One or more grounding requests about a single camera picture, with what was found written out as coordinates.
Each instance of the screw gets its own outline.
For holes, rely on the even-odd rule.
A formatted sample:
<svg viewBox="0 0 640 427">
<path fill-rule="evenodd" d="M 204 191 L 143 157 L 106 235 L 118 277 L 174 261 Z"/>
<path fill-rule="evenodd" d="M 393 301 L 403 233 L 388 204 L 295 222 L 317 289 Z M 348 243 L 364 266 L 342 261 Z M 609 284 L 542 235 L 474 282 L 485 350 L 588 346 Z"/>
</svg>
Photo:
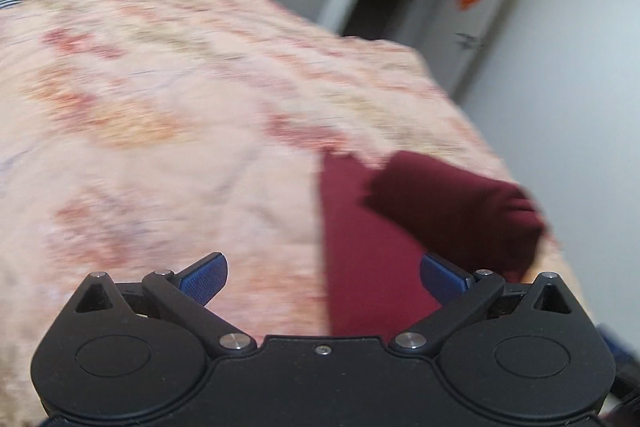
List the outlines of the screw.
<svg viewBox="0 0 640 427">
<path fill-rule="evenodd" d="M 232 349 L 233 351 L 239 351 L 251 344 L 251 337 L 244 333 L 227 333 L 220 337 L 220 346 L 225 349 Z"/>
<path fill-rule="evenodd" d="M 418 349 L 426 343 L 427 339 L 425 339 L 420 333 L 414 333 L 413 331 L 400 333 L 396 337 L 396 344 L 400 347 L 404 347 L 404 349 Z"/>
<path fill-rule="evenodd" d="M 331 349 L 330 346 L 316 346 L 316 349 L 314 350 L 318 355 L 321 355 L 323 357 L 326 357 L 327 355 L 330 355 L 331 352 L 333 351 L 333 349 Z"/>
</svg>

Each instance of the white door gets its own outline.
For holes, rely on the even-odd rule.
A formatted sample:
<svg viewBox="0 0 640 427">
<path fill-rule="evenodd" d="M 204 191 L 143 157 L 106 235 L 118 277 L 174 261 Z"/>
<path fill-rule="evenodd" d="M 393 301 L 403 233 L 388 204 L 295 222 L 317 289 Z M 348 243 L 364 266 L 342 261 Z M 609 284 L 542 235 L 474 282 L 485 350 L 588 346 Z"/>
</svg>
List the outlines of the white door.
<svg viewBox="0 0 640 427">
<path fill-rule="evenodd" d="M 504 0 L 441 0 L 420 46 L 434 79 L 453 94 Z"/>
<path fill-rule="evenodd" d="M 411 48 L 420 46 L 424 40 L 424 29 L 432 20 L 438 0 L 409 0 L 400 13 L 394 15 L 396 25 L 388 38 Z"/>
</svg>

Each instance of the door handle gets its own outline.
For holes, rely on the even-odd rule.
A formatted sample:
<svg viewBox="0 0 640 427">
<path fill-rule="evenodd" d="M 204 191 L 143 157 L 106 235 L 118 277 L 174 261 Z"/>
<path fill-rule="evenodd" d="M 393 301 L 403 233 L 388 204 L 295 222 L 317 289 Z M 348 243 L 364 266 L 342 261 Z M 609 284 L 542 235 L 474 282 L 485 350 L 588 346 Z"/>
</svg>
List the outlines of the door handle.
<svg viewBox="0 0 640 427">
<path fill-rule="evenodd" d="M 456 35 L 460 37 L 460 40 L 456 44 L 460 46 L 462 51 L 478 50 L 482 47 L 482 41 L 478 37 L 474 37 L 468 33 L 456 33 Z"/>
</svg>

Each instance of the bed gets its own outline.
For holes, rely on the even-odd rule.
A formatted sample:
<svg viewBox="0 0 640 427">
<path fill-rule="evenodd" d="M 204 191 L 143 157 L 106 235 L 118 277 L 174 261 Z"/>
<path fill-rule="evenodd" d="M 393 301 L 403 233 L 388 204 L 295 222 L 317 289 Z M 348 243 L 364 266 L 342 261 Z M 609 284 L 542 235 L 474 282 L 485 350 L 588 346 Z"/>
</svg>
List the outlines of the bed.
<svg viewBox="0 0 640 427">
<path fill-rule="evenodd" d="M 0 426 L 36 425 L 33 351 L 84 276 L 225 252 L 216 313 L 261 339 L 328 331 L 322 152 L 397 150 L 510 175 L 414 51 L 272 0 L 38 0 L 0 10 Z M 557 271 L 540 241 L 528 279 Z"/>
</svg>

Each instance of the dark red cloth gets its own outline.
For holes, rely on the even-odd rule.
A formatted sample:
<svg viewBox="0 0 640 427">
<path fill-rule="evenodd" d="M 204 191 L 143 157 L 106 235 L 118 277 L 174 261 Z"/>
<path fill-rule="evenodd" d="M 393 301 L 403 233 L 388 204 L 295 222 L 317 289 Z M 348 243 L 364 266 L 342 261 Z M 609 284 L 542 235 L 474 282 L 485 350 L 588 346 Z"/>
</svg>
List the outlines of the dark red cloth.
<svg viewBox="0 0 640 427">
<path fill-rule="evenodd" d="M 488 268 L 510 282 L 533 263 L 544 230 L 518 186 L 411 152 L 390 159 L 365 204 L 462 269 Z"/>
<path fill-rule="evenodd" d="M 516 186 L 398 153 L 382 172 L 327 154 L 320 177 L 331 334 L 389 339 L 439 308 L 420 284 L 427 250 L 518 281 L 543 224 Z M 377 212 L 364 206 L 363 199 Z"/>
<path fill-rule="evenodd" d="M 324 157 L 320 195 L 331 334 L 386 340 L 440 306 L 420 284 L 424 248 L 362 205 L 376 171 L 353 157 Z"/>
</svg>

